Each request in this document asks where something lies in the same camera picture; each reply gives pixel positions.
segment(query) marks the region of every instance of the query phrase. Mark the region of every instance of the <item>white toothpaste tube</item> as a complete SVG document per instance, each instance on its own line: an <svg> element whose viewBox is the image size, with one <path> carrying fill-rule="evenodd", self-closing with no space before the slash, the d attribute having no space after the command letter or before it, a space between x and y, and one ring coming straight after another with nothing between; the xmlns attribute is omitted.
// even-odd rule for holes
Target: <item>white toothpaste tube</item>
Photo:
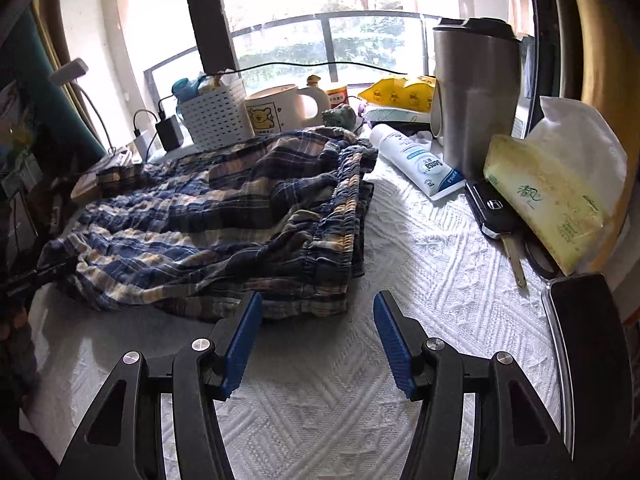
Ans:
<svg viewBox="0 0 640 480"><path fill-rule="evenodd" d="M391 126L374 126L369 140L431 200L465 185L462 175L433 155L426 145L413 142Z"/></svg>

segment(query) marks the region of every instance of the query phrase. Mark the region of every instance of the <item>car key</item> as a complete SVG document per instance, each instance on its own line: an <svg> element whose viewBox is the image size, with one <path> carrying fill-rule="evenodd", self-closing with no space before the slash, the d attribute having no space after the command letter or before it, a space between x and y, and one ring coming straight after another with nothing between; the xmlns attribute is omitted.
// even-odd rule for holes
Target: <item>car key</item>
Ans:
<svg viewBox="0 0 640 480"><path fill-rule="evenodd" d="M526 287L527 279L522 270L518 245L514 238L515 234L524 228L524 222L497 189L486 180L467 182L465 194L480 230L487 237L502 241L517 285L520 288Z"/></svg>

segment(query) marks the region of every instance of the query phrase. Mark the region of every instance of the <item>yellow snack bag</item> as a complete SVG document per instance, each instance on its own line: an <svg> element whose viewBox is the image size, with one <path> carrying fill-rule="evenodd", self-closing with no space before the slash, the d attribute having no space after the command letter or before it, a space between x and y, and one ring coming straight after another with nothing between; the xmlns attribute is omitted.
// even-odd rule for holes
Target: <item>yellow snack bag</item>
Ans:
<svg viewBox="0 0 640 480"><path fill-rule="evenodd" d="M390 75L360 92L358 97L375 105L429 113L435 87L436 78L427 75L412 79Z"/></svg>
<svg viewBox="0 0 640 480"><path fill-rule="evenodd" d="M511 204L569 275L607 233L609 215L591 187L534 143L491 139L484 177Z"/></svg>

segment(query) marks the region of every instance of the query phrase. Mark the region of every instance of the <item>blue plaid fabric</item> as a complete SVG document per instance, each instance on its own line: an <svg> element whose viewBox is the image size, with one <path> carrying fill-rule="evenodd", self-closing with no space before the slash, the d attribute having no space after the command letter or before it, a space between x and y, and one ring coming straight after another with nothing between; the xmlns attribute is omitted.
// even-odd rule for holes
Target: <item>blue plaid fabric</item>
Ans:
<svg viewBox="0 0 640 480"><path fill-rule="evenodd" d="M213 320L256 290L265 317L343 312L364 272L362 177L376 157L368 140L321 127L112 168L97 179L103 199L41 262L77 254L72 279L99 308Z"/></svg>

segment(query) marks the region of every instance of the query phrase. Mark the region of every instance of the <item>mug handle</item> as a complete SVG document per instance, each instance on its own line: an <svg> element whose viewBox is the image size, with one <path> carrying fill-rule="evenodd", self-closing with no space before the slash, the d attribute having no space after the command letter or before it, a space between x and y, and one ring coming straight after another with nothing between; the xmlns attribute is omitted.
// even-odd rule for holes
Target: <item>mug handle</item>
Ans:
<svg viewBox="0 0 640 480"><path fill-rule="evenodd" d="M314 117L305 117L302 119L302 128L322 125L322 112L331 108L329 96L324 92L324 90L315 86L299 88L298 94L311 97L316 102L316 105L318 105L318 113Z"/></svg>

